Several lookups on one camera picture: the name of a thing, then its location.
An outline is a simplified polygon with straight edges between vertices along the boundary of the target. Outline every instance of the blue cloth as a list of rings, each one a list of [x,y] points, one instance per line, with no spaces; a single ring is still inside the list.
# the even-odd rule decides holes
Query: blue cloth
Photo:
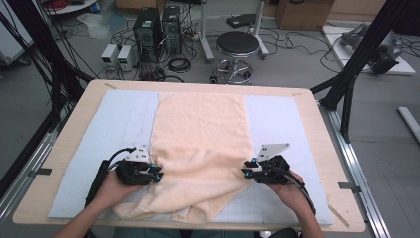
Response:
[[[115,228],[114,238],[182,238],[179,230]],[[191,238],[253,238],[252,231],[194,230]]]

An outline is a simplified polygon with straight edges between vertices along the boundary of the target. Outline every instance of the stool base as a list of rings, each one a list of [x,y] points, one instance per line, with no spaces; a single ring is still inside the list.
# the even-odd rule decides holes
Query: stool base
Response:
[[[251,84],[253,69],[249,64],[238,59],[225,59],[217,65],[214,72],[217,78],[227,84]]]

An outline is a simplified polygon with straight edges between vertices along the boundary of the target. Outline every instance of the chair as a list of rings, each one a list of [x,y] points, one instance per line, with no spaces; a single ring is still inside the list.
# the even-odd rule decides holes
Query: chair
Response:
[[[216,83],[220,78],[227,84],[251,84],[253,69],[240,58],[250,57],[258,51],[257,38],[244,32],[227,32],[217,38],[216,47],[219,52],[232,58],[217,65],[210,76],[210,82]]]

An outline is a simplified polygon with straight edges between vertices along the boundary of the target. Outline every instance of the computer tower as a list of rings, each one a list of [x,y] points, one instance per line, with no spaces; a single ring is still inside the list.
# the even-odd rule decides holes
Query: computer tower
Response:
[[[140,62],[158,62],[158,46],[163,40],[158,8],[143,8],[133,26]]]
[[[166,47],[172,53],[182,53],[180,13],[179,6],[166,6],[161,20],[164,36],[167,37]]]

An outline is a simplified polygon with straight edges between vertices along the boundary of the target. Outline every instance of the peach towel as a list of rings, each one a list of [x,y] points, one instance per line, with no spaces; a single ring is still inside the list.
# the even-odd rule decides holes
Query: peach towel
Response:
[[[240,168],[252,155],[243,96],[161,93],[151,159],[163,179],[138,203],[120,203],[114,212],[122,219],[172,213],[177,221],[210,222],[250,185]]]

